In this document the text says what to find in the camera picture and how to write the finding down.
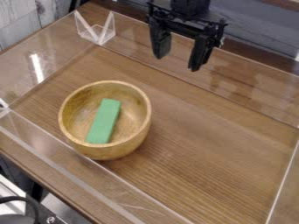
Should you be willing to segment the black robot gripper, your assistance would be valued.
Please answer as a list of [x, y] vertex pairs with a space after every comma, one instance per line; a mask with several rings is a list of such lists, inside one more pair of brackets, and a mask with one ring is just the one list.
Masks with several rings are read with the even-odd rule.
[[146, 0], [153, 56], [161, 59], [169, 53], [172, 32], [195, 39], [188, 61], [192, 72], [207, 63], [212, 47], [224, 42], [228, 22], [209, 6], [211, 0]]

